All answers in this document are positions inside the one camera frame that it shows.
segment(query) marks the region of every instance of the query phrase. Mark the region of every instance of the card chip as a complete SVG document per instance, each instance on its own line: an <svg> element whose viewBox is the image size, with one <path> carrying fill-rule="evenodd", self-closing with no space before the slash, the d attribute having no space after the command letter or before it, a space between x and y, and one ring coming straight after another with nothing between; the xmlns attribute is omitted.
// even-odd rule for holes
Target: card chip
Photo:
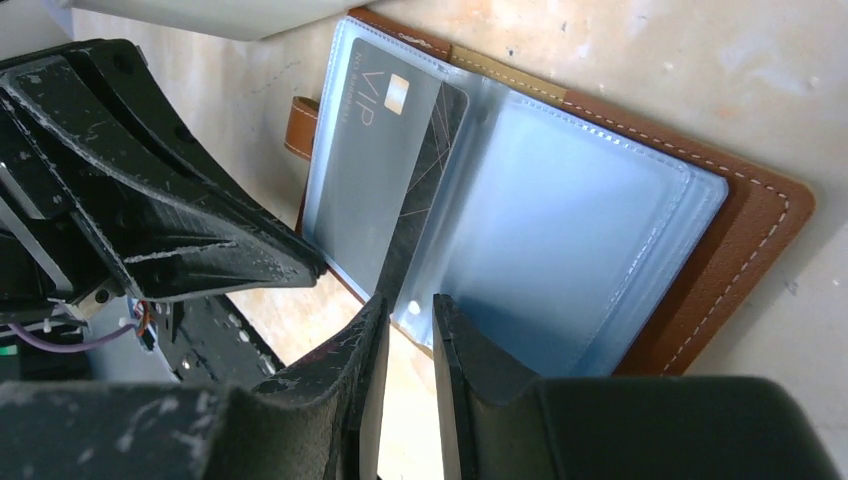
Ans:
<svg viewBox="0 0 848 480"><path fill-rule="evenodd" d="M393 73L391 80L389 80L389 90L386 92L386 101L383 102L383 105L400 115L403 112L403 104L406 102L406 92L408 91L409 82Z"/></svg>

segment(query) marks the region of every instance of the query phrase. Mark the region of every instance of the dark speck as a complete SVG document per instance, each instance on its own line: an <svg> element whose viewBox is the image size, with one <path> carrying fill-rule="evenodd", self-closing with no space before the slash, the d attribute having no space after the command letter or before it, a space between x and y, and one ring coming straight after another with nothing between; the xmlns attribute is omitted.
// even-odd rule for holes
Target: dark speck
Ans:
<svg viewBox="0 0 848 480"><path fill-rule="evenodd" d="M798 282L790 282L789 280L784 280L783 285L786 287L786 290L792 294L793 297L798 294Z"/></svg>

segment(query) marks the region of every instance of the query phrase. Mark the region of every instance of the marble tabletop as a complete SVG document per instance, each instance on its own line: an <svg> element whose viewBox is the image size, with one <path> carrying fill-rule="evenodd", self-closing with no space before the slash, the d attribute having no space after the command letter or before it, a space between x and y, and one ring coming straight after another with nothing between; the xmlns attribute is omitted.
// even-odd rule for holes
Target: marble tabletop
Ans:
<svg viewBox="0 0 848 480"><path fill-rule="evenodd" d="M803 406L848 474L848 31L844 0L395 0L375 10L807 182L819 208L690 367L755 375ZM339 17L240 43L76 11L80 39L123 37L195 136L293 224L307 165L283 146L293 95L318 98ZM332 276L232 295L285 362L353 317ZM441 477L431 360L391 333L380 474Z"/></svg>

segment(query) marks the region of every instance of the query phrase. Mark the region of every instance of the brown leather wallet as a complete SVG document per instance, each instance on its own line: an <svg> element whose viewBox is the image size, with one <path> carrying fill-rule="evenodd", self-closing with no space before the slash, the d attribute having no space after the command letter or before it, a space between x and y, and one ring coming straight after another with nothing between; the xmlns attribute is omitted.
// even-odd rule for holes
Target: brown leather wallet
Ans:
<svg viewBox="0 0 848 480"><path fill-rule="evenodd" d="M604 100L519 72L366 9L349 15L433 57L510 87L724 177L729 194L616 374L683 373L742 304L815 210L795 180L689 138ZM317 104L295 98L286 146L312 155Z"/></svg>

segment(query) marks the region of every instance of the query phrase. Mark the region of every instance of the cable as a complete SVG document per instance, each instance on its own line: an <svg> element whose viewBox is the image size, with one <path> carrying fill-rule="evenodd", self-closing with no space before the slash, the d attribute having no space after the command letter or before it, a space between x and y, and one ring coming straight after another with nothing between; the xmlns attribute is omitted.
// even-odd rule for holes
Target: cable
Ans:
<svg viewBox="0 0 848 480"><path fill-rule="evenodd" d="M57 343L51 343L45 340L42 340L29 331L27 331L20 323L10 323L8 324L10 330L15 332L21 340L27 342L35 348L45 350L47 352L53 353L78 353L78 352L87 352L93 348L97 348L105 345L106 343L120 337L121 335L129 332L135 326L133 324L124 325L123 327L115 330L114 332L106 335L104 337L100 337L97 340L93 340L87 343L77 343L75 345L59 345Z"/></svg>

